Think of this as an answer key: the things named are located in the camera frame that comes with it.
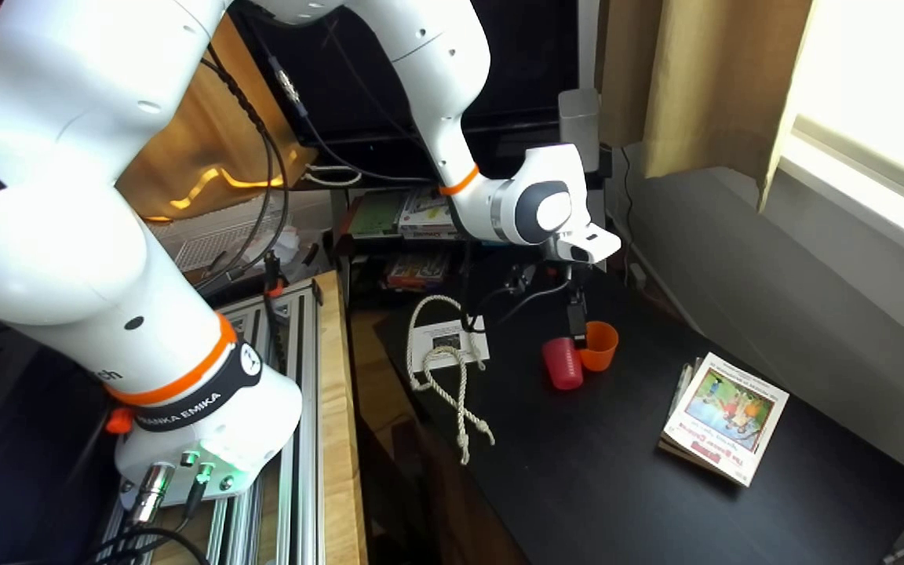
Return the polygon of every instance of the black table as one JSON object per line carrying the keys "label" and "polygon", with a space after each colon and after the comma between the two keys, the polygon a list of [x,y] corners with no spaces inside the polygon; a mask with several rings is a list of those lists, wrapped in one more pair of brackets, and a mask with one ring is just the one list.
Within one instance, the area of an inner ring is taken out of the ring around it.
{"label": "black table", "polygon": [[[539,342],[565,331],[565,296],[552,296],[495,329],[490,370],[472,377],[467,406],[499,446],[472,430],[467,475],[531,563],[881,563],[904,529],[899,461],[796,394],[748,488],[659,453],[678,372],[713,345],[614,277],[592,277],[587,297],[589,317],[620,331],[610,372],[568,394],[549,390]],[[405,320],[381,322],[399,372]],[[414,406],[454,447],[452,409],[432,394]]]}

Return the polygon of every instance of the gray wall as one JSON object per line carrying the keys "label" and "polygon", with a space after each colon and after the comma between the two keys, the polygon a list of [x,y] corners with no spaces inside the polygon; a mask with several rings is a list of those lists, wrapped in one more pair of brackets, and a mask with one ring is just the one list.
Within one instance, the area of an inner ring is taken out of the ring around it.
{"label": "gray wall", "polygon": [[610,216],[686,320],[904,461],[904,238],[791,175],[614,175]]}

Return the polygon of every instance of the orange ring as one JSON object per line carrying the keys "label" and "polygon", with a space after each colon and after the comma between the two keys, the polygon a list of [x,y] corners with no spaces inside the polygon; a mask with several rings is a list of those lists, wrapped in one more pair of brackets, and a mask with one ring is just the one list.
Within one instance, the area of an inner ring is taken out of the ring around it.
{"label": "orange ring", "polygon": [[125,406],[139,406],[139,409],[168,402],[180,392],[191,390],[226,355],[226,348],[233,348],[233,342],[234,342],[234,329],[233,329],[228,317],[218,312],[218,342],[189,372],[182,372],[180,378],[171,378],[159,390],[147,390],[147,392],[135,392],[135,394],[121,394],[111,387],[105,390],[114,397],[125,402]]}
{"label": "orange ring", "polygon": [[467,175],[460,175],[460,182],[447,184],[442,193],[447,193],[447,197],[454,197],[454,193],[464,190],[476,175],[481,175],[481,170],[474,166]]}

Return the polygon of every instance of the power strip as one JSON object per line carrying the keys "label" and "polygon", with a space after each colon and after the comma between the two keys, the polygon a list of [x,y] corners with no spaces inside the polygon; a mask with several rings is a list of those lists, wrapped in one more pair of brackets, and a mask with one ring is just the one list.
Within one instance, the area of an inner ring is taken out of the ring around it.
{"label": "power strip", "polygon": [[[425,355],[437,345],[459,348],[464,364],[490,361],[484,317],[476,317],[474,331],[460,329],[460,320],[414,327],[408,334],[408,370],[425,372]],[[459,357],[450,351],[437,351],[427,357],[427,364],[430,370],[459,366]]]}

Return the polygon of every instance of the window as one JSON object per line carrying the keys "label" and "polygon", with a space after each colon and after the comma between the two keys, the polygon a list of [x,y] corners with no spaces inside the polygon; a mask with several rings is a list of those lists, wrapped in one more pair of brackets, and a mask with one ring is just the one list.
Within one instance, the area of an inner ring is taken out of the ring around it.
{"label": "window", "polygon": [[799,54],[794,111],[784,170],[817,172],[817,161],[844,163],[849,172],[827,172],[827,182],[904,227],[904,4],[818,0]]}

